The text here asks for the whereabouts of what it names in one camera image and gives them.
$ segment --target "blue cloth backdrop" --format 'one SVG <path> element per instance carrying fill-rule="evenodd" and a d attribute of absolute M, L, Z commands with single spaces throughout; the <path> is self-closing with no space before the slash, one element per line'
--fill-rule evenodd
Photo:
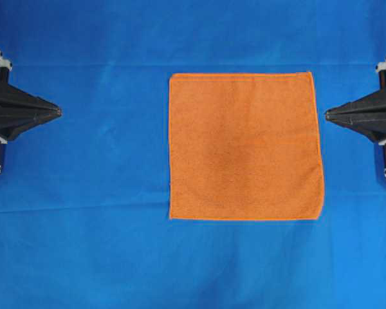
<path fill-rule="evenodd" d="M 386 308 L 380 150 L 323 117 L 378 89 L 386 1 L 0 0 L 0 49 L 63 109 L 8 146 L 0 309 Z M 295 71 L 317 88 L 320 219 L 170 221 L 169 77 Z"/>

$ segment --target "microfiber cloth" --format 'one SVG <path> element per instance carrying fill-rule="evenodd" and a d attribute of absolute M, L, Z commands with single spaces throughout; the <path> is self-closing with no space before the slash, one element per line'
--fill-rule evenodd
<path fill-rule="evenodd" d="M 314 220 L 324 175 L 310 73 L 170 79 L 170 218 Z"/>

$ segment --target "orange towel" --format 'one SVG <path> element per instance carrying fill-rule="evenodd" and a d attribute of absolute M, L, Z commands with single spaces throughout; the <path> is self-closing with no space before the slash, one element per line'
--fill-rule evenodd
<path fill-rule="evenodd" d="M 313 220 L 324 176 L 310 73 L 175 74 L 170 218 Z"/>

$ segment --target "towel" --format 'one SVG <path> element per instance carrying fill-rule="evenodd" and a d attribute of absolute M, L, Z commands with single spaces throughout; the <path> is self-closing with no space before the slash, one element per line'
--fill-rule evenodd
<path fill-rule="evenodd" d="M 315 220 L 324 174 L 311 73 L 175 74 L 170 218 Z"/>

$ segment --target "blue fabric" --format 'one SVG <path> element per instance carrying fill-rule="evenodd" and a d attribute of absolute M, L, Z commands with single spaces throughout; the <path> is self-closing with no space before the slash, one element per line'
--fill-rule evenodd
<path fill-rule="evenodd" d="M 386 308 L 380 150 L 323 117 L 378 89 L 386 1 L 7 0 L 0 49 L 63 109 L 8 146 L 0 308 Z M 168 220 L 171 74 L 294 71 L 317 87 L 320 219 Z"/>

